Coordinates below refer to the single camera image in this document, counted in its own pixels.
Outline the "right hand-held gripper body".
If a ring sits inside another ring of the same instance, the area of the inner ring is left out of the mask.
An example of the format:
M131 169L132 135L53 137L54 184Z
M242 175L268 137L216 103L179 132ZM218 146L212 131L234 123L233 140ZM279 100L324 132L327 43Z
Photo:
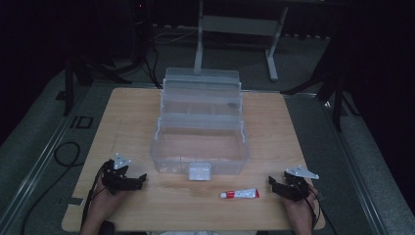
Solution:
M288 195L285 199L298 202L309 196L309 185L306 178L319 179L317 173L311 172L301 165L287 168L284 171L285 184L288 188Z

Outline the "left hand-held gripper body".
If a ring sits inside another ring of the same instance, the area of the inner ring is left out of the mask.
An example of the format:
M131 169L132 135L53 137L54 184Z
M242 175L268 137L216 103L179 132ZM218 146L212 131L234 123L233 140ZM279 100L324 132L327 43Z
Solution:
M112 159L109 159L103 164L102 183L115 195L119 191L126 191L125 186L129 183L131 178L125 174L128 170L131 160L123 157L119 153L115 153Z

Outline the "person's right hand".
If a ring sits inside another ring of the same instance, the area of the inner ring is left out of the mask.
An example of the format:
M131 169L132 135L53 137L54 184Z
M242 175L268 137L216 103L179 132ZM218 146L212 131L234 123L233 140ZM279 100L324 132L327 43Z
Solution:
M281 201L286 208L288 219L292 224L292 227L300 228L312 228L313 224L313 213L315 209L314 201L316 200L316 195L318 191L310 186L309 189L311 193L309 196L302 201L293 202L291 200L282 198Z

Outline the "person's left hand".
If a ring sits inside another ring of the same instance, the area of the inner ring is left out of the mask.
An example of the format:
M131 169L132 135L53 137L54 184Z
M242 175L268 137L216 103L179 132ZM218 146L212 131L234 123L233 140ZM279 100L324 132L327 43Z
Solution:
M94 193L95 196L92 199L83 224L102 224L113 215L117 208L130 195L128 191L121 191L113 195L101 182L97 183Z

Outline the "white and red tube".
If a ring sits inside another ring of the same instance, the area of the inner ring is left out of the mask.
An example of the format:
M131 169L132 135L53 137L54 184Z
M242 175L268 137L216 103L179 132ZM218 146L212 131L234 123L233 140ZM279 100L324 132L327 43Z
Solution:
M255 199L259 197L259 193L256 188L251 188L221 192L219 197L221 199Z

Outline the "clear plastic tiered storage box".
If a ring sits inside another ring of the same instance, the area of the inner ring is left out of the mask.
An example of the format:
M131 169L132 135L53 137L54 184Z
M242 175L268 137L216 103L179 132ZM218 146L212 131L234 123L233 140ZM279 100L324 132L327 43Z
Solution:
M240 173L250 142L239 73L168 68L150 156L157 171L191 180Z

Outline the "black tripod stand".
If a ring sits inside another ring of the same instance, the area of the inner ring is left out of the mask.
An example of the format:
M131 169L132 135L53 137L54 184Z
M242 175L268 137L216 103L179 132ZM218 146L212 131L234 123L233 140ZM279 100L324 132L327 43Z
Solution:
M73 78L76 77L78 82L84 86L90 86L93 82L93 77L90 68L100 72L105 78L117 83L130 84L129 80L121 78L114 71L106 69L104 66L98 64L91 58L82 54L70 54L65 61L65 110L66 117L74 105L74 84Z
M342 102L351 64L352 43L349 41L347 33L339 29L331 38L311 78L294 88L281 91L281 94L295 95L305 88L322 83L316 95L317 100L326 103L331 96L334 96L332 122L337 130L341 131Z

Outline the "white metal desk frame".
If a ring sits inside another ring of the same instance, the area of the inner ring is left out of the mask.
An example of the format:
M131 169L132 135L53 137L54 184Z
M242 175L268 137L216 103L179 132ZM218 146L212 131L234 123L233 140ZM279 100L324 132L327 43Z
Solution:
M278 20L260 20L213 16L206 15L204 13L204 0L199 0L198 42L194 63L194 71L202 70L204 55L203 36L205 31L270 36L272 38L272 43L270 47L264 51L264 54L268 67L269 77L272 81L277 81L279 76L274 61L274 54L281 36L281 32L288 11L288 6L283 7L280 11Z

